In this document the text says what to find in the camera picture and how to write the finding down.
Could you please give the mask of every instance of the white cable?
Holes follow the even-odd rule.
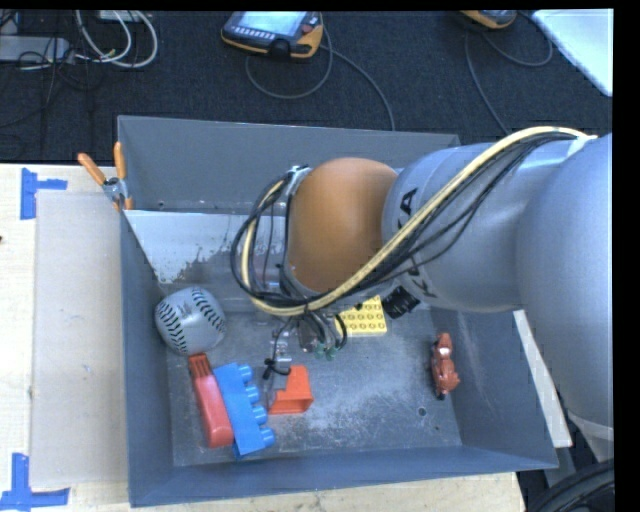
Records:
[[[113,64],[114,66],[120,66],[120,67],[128,68],[128,69],[141,68],[141,67],[144,67],[144,66],[150,64],[151,62],[153,62],[155,60],[157,54],[158,54],[158,35],[156,33],[156,30],[153,27],[151,21],[149,21],[149,18],[147,18],[147,16],[145,16],[141,11],[131,11],[131,12],[135,13],[142,20],[142,22],[147,26],[147,28],[149,29],[149,33],[151,34],[151,39],[152,39],[152,42],[153,42],[153,48],[152,48],[152,51],[151,51],[151,55],[149,55],[149,57],[147,57],[145,60],[143,60],[141,62],[132,62],[130,64],[126,63],[126,62],[120,62],[131,51],[132,38],[131,38],[131,32],[129,31],[129,28],[127,27],[126,23],[124,22],[124,20],[118,14],[117,11],[113,11],[113,13],[116,16],[116,18],[118,19],[118,22],[120,23],[120,25],[122,25],[124,31],[125,31],[125,34],[127,36],[127,47],[125,48],[125,50],[120,55],[116,55],[115,57],[109,57],[108,54],[102,52],[100,50],[100,48],[98,48],[96,46],[96,44],[93,42],[93,40],[89,36],[89,33],[87,32],[87,30],[85,29],[84,25],[82,24],[82,18],[80,16],[80,10],[76,10],[76,18],[78,20],[78,25],[80,27],[80,31],[81,31],[83,37],[85,38],[85,40],[89,43],[91,48],[100,56],[100,58],[99,59],[93,59],[93,58],[88,57],[86,55],[76,55],[76,56],[78,58],[81,58],[81,59],[91,60],[92,62],[108,63],[108,64]]]
[[[148,64],[151,64],[155,60],[156,55],[158,55],[158,34],[156,34],[156,29],[153,28],[153,25],[149,21],[149,18],[147,18],[144,14],[142,14],[141,11],[132,11],[132,12],[136,13],[140,17],[142,22],[149,29],[149,32],[151,34],[151,39],[153,41],[153,49],[151,50],[151,55],[149,55],[149,57],[147,57],[145,60],[141,62],[134,62],[132,64],[127,64],[126,62],[112,62],[112,64],[123,67],[123,68],[136,69],[136,68],[141,68]]]
[[[100,58],[99,59],[94,59],[92,57],[89,57],[87,55],[82,55],[82,54],[76,54],[76,57],[78,57],[79,59],[90,60],[92,62],[100,62],[100,63],[110,62],[110,63],[115,63],[118,60],[120,60],[120,59],[122,59],[122,58],[127,56],[129,51],[131,50],[131,44],[132,44],[131,32],[129,32],[129,28],[127,27],[127,24],[120,17],[120,15],[117,13],[117,11],[113,11],[113,14],[118,19],[118,23],[120,23],[120,25],[122,25],[122,28],[124,29],[124,32],[125,32],[125,34],[127,36],[127,47],[122,51],[122,53],[120,55],[116,55],[115,57],[109,57],[108,54],[106,54],[102,50],[100,50],[100,48],[98,48],[98,46],[96,46],[96,44],[93,42],[93,39],[91,39],[91,36],[89,35],[89,32],[87,32],[87,29],[85,28],[84,24],[82,23],[82,16],[80,15],[80,9],[76,9],[76,19],[78,20],[78,26],[80,27],[80,32],[82,33],[82,36],[85,38],[87,43],[89,43],[89,46],[91,46],[91,48],[93,48],[93,51],[95,51],[100,56]]]

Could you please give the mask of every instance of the small toy figure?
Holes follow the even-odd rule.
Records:
[[[436,395],[440,400],[444,400],[445,396],[460,384],[460,378],[451,360],[452,352],[451,336],[446,332],[438,334],[433,344],[431,373],[436,384]]]

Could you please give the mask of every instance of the red toy block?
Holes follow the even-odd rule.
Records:
[[[233,428],[206,354],[194,354],[189,357],[189,372],[209,448],[232,444]]]
[[[269,414],[297,414],[306,411],[313,403],[309,386],[309,373],[302,365],[291,365],[287,386],[275,393]]]

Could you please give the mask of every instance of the bin floor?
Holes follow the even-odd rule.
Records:
[[[266,407],[263,361],[270,354],[271,332],[281,324],[261,313],[228,314],[227,322],[226,337],[207,352],[211,366],[251,366],[252,382],[261,389],[260,401]],[[307,367],[314,402],[301,414],[269,415],[275,444],[246,458],[460,445],[454,397],[435,397],[424,366],[434,339],[426,309],[390,321],[384,336],[351,338],[333,361],[303,352],[292,337],[293,364]],[[231,447],[206,445],[187,359],[167,351],[167,366],[174,465],[235,460]]]

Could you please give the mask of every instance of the blue lego brick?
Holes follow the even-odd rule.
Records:
[[[0,496],[0,510],[29,512],[32,507],[66,505],[69,489],[50,492],[32,492],[29,487],[29,457],[21,453],[12,456],[11,490]]]
[[[264,426],[267,411],[254,405],[260,399],[256,386],[250,384],[250,366],[230,363],[213,370],[233,428],[233,449],[237,458],[268,448],[275,442],[272,429]]]

